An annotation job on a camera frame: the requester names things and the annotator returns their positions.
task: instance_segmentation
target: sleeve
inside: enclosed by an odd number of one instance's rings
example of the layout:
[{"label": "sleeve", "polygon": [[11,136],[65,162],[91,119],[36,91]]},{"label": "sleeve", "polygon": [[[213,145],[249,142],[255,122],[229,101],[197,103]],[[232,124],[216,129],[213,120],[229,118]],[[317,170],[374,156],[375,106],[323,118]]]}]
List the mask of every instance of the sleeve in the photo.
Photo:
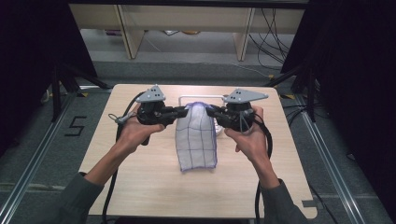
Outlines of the sleeve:
[{"label": "sleeve", "polygon": [[43,206],[35,215],[35,224],[82,224],[104,186],[95,185],[77,174],[56,200]]},{"label": "sleeve", "polygon": [[274,189],[262,188],[264,224],[308,223],[306,217],[293,203],[283,180],[279,179],[279,183],[280,186]]}]

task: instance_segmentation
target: cloth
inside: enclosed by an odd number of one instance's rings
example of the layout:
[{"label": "cloth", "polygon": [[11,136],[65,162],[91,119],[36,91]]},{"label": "cloth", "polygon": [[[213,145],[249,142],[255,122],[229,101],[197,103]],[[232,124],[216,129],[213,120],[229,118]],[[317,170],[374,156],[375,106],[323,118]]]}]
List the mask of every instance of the cloth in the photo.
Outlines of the cloth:
[{"label": "cloth", "polygon": [[186,118],[177,119],[176,149],[182,172],[196,168],[216,168],[217,139],[214,119],[206,114],[202,102],[186,105]]},{"label": "cloth", "polygon": [[34,224],[83,224],[104,186],[94,185],[78,173],[53,203],[43,206],[35,215]]},{"label": "cloth", "polygon": [[[60,197],[43,206],[30,223],[33,224],[83,224],[88,212],[103,186],[94,185],[77,174]],[[264,224],[307,223],[299,208],[293,204],[288,189],[282,180],[274,189],[262,189],[264,200]]]}]

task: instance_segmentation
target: gray mounting plate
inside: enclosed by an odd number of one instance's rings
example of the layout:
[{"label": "gray mounting plate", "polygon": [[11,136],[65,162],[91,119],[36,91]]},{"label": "gray mounting plate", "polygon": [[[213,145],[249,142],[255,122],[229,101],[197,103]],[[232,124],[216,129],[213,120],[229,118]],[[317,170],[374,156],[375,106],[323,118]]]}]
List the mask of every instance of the gray mounting plate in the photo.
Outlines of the gray mounting plate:
[{"label": "gray mounting plate", "polygon": [[148,89],[141,96],[139,96],[136,99],[136,101],[138,103],[149,103],[149,102],[164,101],[165,99],[166,98],[163,95],[163,92],[161,91],[160,87],[158,85],[155,85],[151,87],[151,89]]},{"label": "gray mounting plate", "polygon": [[224,102],[243,104],[250,101],[256,101],[266,98],[268,98],[268,94],[236,88],[236,90],[234,90],[229,96],[224,98]]}]

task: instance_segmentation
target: folded cloth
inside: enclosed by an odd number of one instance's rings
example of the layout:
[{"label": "folded cloth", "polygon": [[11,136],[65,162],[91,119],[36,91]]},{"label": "folded cloth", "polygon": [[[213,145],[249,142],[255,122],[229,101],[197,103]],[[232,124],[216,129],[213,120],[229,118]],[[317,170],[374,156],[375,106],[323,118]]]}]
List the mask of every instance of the folded cloth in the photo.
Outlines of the folded cloth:
[{"label": "folded cloth", "polygon": [[203,102],[186,105],[186,118],[177,119],[176,149],[182,172],[196,168],[216,168],[217,142],[213,118],[206,114]]}]

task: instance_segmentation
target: person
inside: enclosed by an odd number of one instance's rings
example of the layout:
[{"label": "person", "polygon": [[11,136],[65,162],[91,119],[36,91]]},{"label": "person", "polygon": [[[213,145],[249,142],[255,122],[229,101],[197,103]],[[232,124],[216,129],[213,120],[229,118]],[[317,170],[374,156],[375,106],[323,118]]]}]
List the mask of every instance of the person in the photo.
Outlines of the person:
[{"label": "person", "polygon": [[[253,106],[262,117],[261,107]],[[31,223],[60,224],[85,223],[89,210],[101,193],[107,180],[121,163],[153,133],[164,130],[161,124],[143,125],[136,117],[124,124],[119,140],[87,173],[78,173],[53,203],[41,208]],[[248,135],[225,129],[225,134],[235,143],[235,151],[242,151],[251,161],[260,179],[264,201],[264,223],[307,223],[307,219],[291,200],[285,183],[278,179],[267,155],[265,135],[257,124],[253,124]]]}]

